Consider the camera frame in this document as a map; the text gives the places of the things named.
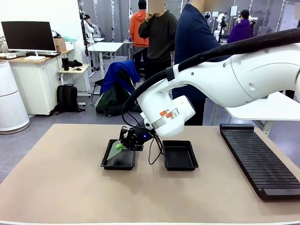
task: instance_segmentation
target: black rack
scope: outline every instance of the black rack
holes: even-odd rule
[[[221,124],[220,132],[262,200],[300,200],[300,182],[254,132],[253,125]]]

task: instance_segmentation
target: person in orange hoodie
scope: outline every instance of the person in orange hoodie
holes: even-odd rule
[[[137,13],[133,14],[130,20],[130,36],[133,42],[133,57],[135,60],[135,69],[138,75],[140,75],[141,71],[141,59],[143,58],[144,65],[145,65],[145,74],[148,73],[148,65],[149,60],[147,57],[148,54],[148,46],[149,46],[149,39],[143,39],[139,35],[139,28],[142,22],[144,22],[146,18],[146,8],[147,2],[146,0],[139,0],[139,9]]]

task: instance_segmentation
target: purple jacket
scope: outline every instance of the purple jacket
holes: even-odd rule
[[[240,23],[236,24],[233,27],[231,34],[227,40],[227,43],[241,41],[252,37],[253,30],[251,30],[251,24],[249,20],[243,19],[240,21]]]

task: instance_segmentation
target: gray wall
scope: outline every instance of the gray wall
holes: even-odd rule
[[[114,23],[115,23],[115,42],[123,42],[129,36],[129,0],[113,0],[114,1]],[[209,0],[218,1],[212,11],[219,13],[227,12],[230,14],[231,6],[238,6],[238,11],[249,9],[251,0]],[[255,35],[262,35],[276,31],[277,23],[281,12],[283,0],[253,0],[250,14],[258,17],[255,26]],[[96,24],[104,33],[107,42],[112,41],[112,7],[111,0],[78,0],[79,8],[91,16],[92,22]],[[165,0],[165,7],[170,10],[177,18],[180,17],[181,0]],[[131,8],[133,13],[138,11],[138,0],[131,0]],[[213,19],[208,21],[212,29]],[[233,18],[227,18],[230,24],[229,32],[233,27]],[[117,55],[127,55],[127,46],[124,45]]]

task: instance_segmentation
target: black backpack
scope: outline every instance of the black backpack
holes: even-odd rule
[[[57,88],[57,106],[56,110],[60,113],[85,111],[78,107],[77,88],[72,84],[60,85]]]

